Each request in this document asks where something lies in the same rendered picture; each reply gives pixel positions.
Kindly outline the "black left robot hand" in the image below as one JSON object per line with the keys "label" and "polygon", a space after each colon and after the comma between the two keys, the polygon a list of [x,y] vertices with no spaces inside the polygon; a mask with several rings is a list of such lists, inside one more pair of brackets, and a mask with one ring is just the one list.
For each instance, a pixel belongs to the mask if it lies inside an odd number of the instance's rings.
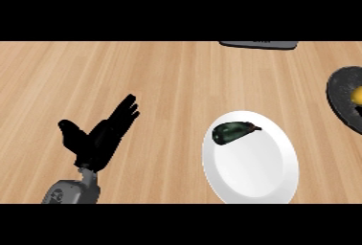
{"label": "black left robot hand", "polygon": [[75,153],[73,165],[92,172],[100,171],[110,161],[120,138],[140,115],[135,96],[128,94],[110,116],[101,120],[88,133],[69,121],[60,120],[63,146]]}

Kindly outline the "yellow lemon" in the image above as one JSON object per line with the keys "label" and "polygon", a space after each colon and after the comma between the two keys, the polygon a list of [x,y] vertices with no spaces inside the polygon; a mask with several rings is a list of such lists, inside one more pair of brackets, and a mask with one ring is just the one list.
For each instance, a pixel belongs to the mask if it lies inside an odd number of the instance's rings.
{"label": "yellow lemon", "polygon": [[349,93],[349,101],[355,105],[362,105],[362,86],[355,87]]}

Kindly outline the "black pan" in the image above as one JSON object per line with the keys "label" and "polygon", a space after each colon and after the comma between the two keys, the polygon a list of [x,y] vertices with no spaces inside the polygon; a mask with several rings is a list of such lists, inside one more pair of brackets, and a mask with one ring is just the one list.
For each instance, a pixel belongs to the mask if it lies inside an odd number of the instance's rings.
{"label": "black pan", "polygon": [[329,76],[324,88],[330,109],[344,125],[362,135],[362,117],[357,115],[355,105],[349,101],[349,93],[362,86],[362,67],[341,67]]}

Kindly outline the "white plate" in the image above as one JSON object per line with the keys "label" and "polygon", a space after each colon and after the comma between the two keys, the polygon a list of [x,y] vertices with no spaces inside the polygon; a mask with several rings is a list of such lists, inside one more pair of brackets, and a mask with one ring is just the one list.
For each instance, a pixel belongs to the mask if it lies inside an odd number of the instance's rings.
{"label": "white plate", "polygon": [[[212,131],[222,123],[252,123],[259,130],[218,145]],[[279,126],[255,112],[233,111],[214,120],[203,137],[202,166],[224,203],[290,201],[299,176],[295,150]]]}

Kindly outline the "dark green vegetable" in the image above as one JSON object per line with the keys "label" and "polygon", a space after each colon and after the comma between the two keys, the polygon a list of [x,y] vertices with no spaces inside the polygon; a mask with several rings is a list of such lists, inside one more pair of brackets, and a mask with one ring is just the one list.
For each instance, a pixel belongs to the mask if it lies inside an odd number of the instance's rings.
{"label": "dark green vegetable", "polygon": [[259,127],[251,122],[224,122],[212,129],[214,143],[225,145],[256,130]]}

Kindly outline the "dark grey flat appliance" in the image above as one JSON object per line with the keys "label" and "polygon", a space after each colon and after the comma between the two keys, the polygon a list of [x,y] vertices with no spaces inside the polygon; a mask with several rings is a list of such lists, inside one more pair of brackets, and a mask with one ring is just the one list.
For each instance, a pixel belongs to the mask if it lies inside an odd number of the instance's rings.
{"label": "dark grey flat appliance", "polygon": [[296,41],[219,41],[227,47],[267,49],[267,50],[293,50]]}

